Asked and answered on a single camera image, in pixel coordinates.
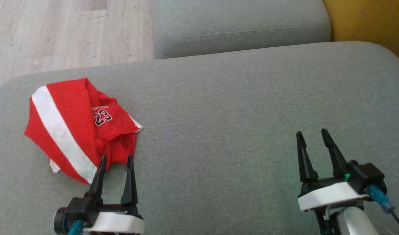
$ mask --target gray couch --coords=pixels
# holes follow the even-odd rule
[[[155,58],[330,41],[322,0],[153,0]]]
[[[318,234],[314,214],[298,206],[295,133],[304,133],[314,168],[328,177],[322,128],[345,158],[385,173],[399,213],[398,58],[372,43],[313,43],[39,73],[5,84],[0,234],[52,234],[55,211],[87,190],[54,174],[23,136],[30,95],[81,77],[144,126],[135,171],[146,234]],[[122,165],[111,167],[105,203],[119,202],[125,175]],[[366,203],[365,211],[380,234],[399,234],[377,204]]]

